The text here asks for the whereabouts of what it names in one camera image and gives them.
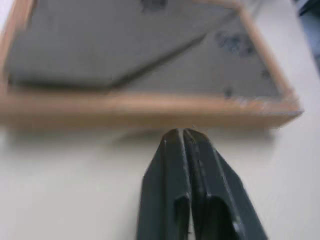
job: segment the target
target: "white tabletop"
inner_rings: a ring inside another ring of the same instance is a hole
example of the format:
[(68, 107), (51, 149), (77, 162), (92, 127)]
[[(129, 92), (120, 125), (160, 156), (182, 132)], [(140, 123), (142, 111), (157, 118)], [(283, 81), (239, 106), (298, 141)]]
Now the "white tabletop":
[[(241, 177), (272, 240), (318, 239), (320, 80), (290, 0), (254, 20), (305, 108), (266, 131), (202, 129)], [(0, 27), (12, 0), (0, 1)], [(133, 240), (142, 176), (165, 130), (0, 135), (1, 240)]]

